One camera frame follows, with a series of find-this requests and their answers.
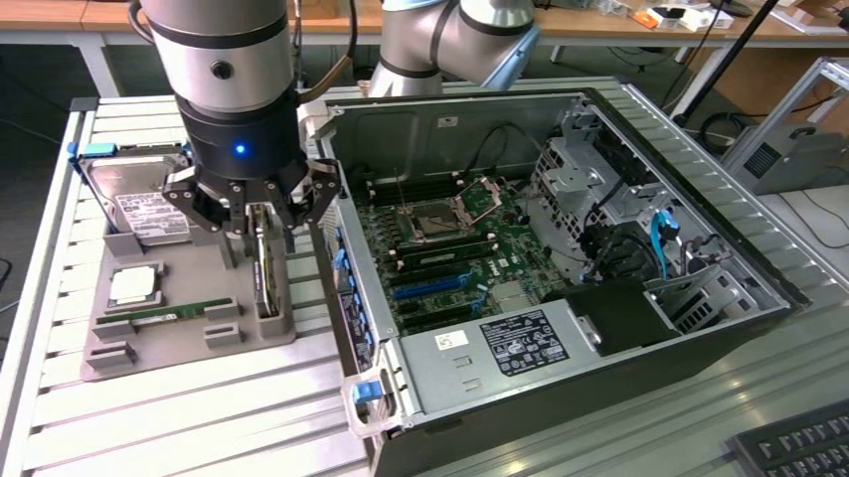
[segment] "motherboard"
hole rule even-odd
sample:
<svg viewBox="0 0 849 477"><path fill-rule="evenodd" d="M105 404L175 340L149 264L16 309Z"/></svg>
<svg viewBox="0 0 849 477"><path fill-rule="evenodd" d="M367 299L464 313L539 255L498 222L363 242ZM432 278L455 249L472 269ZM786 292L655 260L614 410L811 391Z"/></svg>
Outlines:
<svg viewBox="0 0 849 477"><path fill-rule="evenodd" d="M401 335L539 304L568 284L502 178L369 187L357 203Z"/></svg>

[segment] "hard drive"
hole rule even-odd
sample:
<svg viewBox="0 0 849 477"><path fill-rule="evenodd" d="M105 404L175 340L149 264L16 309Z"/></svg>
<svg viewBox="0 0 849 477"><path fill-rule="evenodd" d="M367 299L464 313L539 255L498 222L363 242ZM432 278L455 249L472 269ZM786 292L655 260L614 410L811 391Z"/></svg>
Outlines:
<svg viewBox="0 0 849 477"><path fill-rule="evenodd" d="M189 240L188 220L161 197L167 175L185 166L177 154L80 160L113 233L133 233L144 245Z"/></svg>

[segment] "keyboard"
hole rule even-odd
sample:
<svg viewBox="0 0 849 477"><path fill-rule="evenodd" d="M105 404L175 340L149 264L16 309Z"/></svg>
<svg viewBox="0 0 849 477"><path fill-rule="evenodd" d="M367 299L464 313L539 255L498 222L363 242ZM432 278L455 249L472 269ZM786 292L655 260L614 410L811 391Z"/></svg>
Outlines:
<svg viewBox="0 0 849 477"><path fill-rule="evenodd" d="M729 440L751 477L849 477L849 399Z"/></svg>

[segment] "slotted metal worktable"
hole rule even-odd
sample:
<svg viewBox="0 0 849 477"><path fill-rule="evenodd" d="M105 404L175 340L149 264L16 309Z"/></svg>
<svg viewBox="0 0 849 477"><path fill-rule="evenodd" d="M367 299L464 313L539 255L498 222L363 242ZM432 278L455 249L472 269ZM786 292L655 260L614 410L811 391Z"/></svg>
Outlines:
<svg viewBox="0 0 849 477"><path fill-rule="evenodd" d="M739 475L725 439L849 395L845 275L810 237L729 189L722 170L695 143L671 138L671 123L630 85L567 79L518 88L552 84L599 89L814 304L694 378L427 475ZM311 105L305 114L312 130L325 111ZM183 137L171 97L104 99L97 119L72 113L62 151L72 142L143 145ZM299 238L303 258L289 263L301 278L292 285L293 344L80 382L105 219L66 159L62 152L0 374L2 476L368 475L364 446L345 429L308 237Z"/></svg>

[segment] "hard drive label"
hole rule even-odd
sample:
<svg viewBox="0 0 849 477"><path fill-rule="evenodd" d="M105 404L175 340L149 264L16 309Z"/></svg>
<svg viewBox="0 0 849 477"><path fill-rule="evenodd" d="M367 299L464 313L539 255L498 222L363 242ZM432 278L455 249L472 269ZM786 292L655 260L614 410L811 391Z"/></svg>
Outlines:
<svg viewBox="0 0 849 477"><path fill-rule="evenodd" d="M132 233L140 239L188 233L185 216L157 192L126 194L114 199Z"/></svg>
<svg viewBox="0 0 849 477"><path fill-rule="evenodd" d="M504 376L515 376L568 358L542 310L480 325Z"/></svg>

